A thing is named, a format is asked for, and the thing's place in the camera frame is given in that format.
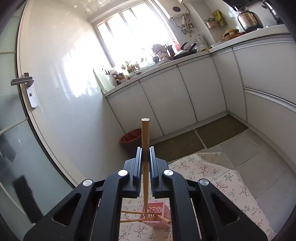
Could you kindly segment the pink perforated utensil holder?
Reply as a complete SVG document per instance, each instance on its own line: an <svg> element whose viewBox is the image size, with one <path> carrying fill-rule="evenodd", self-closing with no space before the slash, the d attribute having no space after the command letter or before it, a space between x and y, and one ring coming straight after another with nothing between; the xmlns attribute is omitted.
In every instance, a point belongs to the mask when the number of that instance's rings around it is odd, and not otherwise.
<svg viewBox="0 0 296 241"><path fill-rule="evenodd" d="M140 215L140 223L146 224L151 228L170 228L171 211L165 201L154 201L148 203L148 218L144 219L144 214Z"/></svg>

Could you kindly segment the bamboo chopstick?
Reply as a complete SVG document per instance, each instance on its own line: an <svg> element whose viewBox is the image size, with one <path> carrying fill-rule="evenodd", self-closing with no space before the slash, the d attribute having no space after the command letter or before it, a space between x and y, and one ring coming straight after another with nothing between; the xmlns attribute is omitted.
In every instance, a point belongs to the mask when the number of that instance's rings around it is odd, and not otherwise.
<svg viewBox="0 0 296 241"><path fill-rule="evenodd" d="M148 218L149 198L149 118L142 118L142 179L144 197L144 219Z"/></svg>
<svg viewBox="0 0 296 241"><path fill-rule="evenodd" d="M128 223L128 222L141 222L141 221L148 221L146 218L139 218L139 219L121 219L120 223Z"/></svg>
<svg viewBox="0 0 296 241"><path fill-rule="evenodd" d="M121 213L145 214L145 212L141 212L141 211L130 211L130 210L121 210Z"/></svg>
<svg viewBox="0 0 296 241"><path fill-rule="evenodd" d="M165 217L159 215L159 214L156 214L156 216L158 218L160 218L163 222L165 222L166 224L170 225L171 224L171 221L169 219L166 219Z"/></svg>

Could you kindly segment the steel kettle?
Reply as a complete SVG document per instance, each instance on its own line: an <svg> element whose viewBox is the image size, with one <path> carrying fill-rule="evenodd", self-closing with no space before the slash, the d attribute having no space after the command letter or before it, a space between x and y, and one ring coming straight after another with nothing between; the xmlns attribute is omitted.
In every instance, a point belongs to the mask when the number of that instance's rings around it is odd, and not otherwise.
<svg viewBox="0 0 296 241"><path fill-rule="evenodd" d="M237 20L246 33L264 28L259 16L249 11L247 7L242 4L234 4L233 8L238 12Z"/></svg>

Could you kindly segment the white wall water heater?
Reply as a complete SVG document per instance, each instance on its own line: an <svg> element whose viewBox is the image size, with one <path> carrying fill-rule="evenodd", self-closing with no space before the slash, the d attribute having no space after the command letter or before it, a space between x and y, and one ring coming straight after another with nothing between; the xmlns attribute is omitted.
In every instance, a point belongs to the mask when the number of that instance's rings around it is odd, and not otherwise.
<svg viewBox="0 0 296 241"><path fill-rule="evenodd" d="M161 0L159 4L168 19L174 19L181 16L189 15L188 9L178 1L174 0Z"/></svg>

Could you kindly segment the black frying pan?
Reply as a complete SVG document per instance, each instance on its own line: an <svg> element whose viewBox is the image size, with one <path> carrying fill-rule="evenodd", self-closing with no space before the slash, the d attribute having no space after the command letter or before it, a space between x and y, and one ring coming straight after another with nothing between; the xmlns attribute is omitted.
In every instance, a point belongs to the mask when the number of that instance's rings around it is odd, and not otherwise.
<svg viewBox="0 0 296 241"><path fill-rule="evenodd" d="M177 54L175 54L175 56L173 56L171 59L172 60L177 60L186 56L189 56L191 54L195 54L197 52L196 50L196 42L192 43L191 45L189 45L188 42L184 42L181 47L180 47L180 51L177 52Z"/></svg>

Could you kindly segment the yellow green packet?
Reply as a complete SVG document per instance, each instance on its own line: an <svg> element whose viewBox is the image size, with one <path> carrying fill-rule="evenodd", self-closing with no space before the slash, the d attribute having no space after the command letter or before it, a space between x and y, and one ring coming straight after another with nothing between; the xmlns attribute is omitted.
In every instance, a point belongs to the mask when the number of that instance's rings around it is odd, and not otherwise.
<svg viewBox="0 0 296 241"><path fill-rule="evenodd" d="M224 19L224 16L218 9L213 12L213 17L215 18L215 21L217 21L217 24L220 28L227 26L227 22Z"/></svg>

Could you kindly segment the clear glass jar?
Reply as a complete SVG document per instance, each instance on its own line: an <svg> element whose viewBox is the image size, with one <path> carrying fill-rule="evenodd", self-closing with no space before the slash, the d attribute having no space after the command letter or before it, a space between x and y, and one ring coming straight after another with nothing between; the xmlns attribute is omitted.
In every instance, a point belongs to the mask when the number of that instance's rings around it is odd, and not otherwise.
<svg viewBox="0 0 296 241"><path fill-rule="evenodd" d="M196 36L196 43L197 43L197 48L198 49L204 49L207 47L207 43L206 41L203 39L203 37L201 36L201 34L198 34Z"/></svg>

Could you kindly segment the white kitchen cabinets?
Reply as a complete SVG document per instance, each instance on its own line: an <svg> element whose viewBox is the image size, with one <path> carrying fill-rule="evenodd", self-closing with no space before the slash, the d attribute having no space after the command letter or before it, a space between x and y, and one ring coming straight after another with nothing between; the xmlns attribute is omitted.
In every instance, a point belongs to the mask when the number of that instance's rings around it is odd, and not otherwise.
<svg viewBox="0 0 296 241"><path fill-rule="evenodd" d="M158 66L105 97L125 132L148 117L153 138L228 112L295 168L295 40L285 25Z"/></svg>

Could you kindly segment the dark bin with red rim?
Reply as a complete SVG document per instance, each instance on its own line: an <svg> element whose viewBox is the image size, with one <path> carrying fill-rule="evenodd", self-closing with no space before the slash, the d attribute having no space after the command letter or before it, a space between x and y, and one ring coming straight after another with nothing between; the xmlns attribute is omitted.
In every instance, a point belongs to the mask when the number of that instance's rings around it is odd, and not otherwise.
<svg viewBox="0 0 296 241"><path fill-rule="evenodd" d="M129 147L129 148L134 148L134 147L137 148L141 146L142 145L142 129L137 128L135 130L132 130L126 133L123 137L121 137L120 143L125 147Z"/></svg>

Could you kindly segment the floral tablecloth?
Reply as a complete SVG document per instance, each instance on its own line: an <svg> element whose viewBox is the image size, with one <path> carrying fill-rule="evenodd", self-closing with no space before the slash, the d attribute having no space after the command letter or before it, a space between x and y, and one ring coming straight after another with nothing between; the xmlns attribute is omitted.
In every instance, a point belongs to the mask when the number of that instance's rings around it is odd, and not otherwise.
<svg viewBox="0 0 296 241"><path fill-rule="evenodd" d="M239 173L213 163L218 153L192 154L169 165L188 179L193 188L194 210L200 240L272 240L276 233ZM149 197L149 202L167 198ZM142 198L125 198L123 210L144 211ZM122 213L121 219L139 219L140 214ZM119 240L174 240L173 227L151 228L140 222L121 223Z"/></svg>

